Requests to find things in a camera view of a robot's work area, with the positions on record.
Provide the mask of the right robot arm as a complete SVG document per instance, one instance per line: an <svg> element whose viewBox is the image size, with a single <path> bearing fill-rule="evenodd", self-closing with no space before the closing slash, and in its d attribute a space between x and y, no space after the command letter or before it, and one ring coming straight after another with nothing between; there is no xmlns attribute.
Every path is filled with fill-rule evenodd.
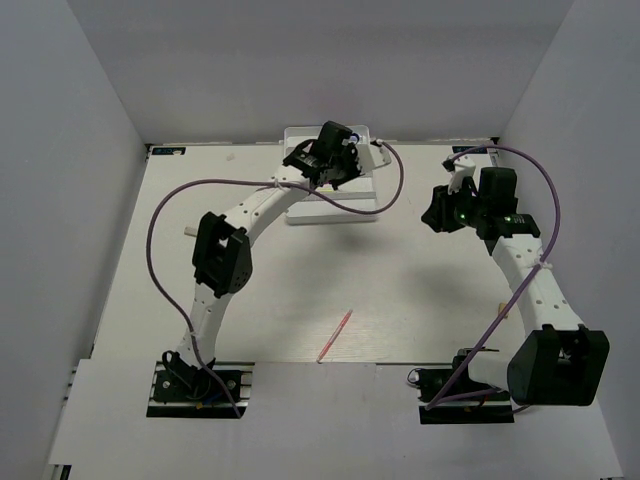
<svg viewBox="0 0 640 480"><path fill-rule="evenodd" d="M473 229L502 271L526 338L515 353L474 347L454 362L435 396L472 399L486 387L509 393L519 405L589 406L595 399L610 351L601 330L585 326L544 264L540 230L517 211L514 170L485 167L475 181L472 167L453 167L448 184L433 190L421 220L437 233Z"/></svg>

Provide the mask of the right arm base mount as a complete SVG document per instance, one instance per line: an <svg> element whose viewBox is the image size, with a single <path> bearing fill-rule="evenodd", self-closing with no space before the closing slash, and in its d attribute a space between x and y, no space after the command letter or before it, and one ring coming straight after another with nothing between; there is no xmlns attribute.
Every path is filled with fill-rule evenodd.
<svg viewBox="0 0 640 480"><path fill-rule="evenodd" d="M509 394L471 380L467 371L456 379L435 406L429 407L469 352L469 349L460 349L450 365L415 367L409 371L406 380L418 392L421 425L490 425L514 422L515 413Z"/></svg>

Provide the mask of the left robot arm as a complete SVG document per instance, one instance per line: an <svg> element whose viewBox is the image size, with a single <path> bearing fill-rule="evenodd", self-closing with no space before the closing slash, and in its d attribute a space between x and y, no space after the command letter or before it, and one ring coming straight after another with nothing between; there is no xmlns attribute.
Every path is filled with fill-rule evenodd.
<svg viewBox="0 0 640 480"><path fill-rule="evenodd" d="M362 173L352 135L348 127L326 122L317 138L303 141L284 158L267 185L227 212L209 212L201 218L192 257L195 294L189 319L193 329L176 348L187 364L176 384L188 398L202 398L210 390L211 374L200 366L215 359L227 307L252 274L251 247L258 237L319 186L337 187Z"/></svg>

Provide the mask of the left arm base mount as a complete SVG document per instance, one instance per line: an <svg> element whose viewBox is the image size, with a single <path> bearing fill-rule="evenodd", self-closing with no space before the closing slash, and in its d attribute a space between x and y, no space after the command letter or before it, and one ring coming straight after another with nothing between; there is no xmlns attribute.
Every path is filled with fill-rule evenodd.
<svg viewBox="0 0 640 480"><path fill-rule="evenodd" d="M178 354L165 351L152 377L147 418L240 419L249 404L252 363L211 362L208 367L224 388L200 366L187 365Z"/></svg>

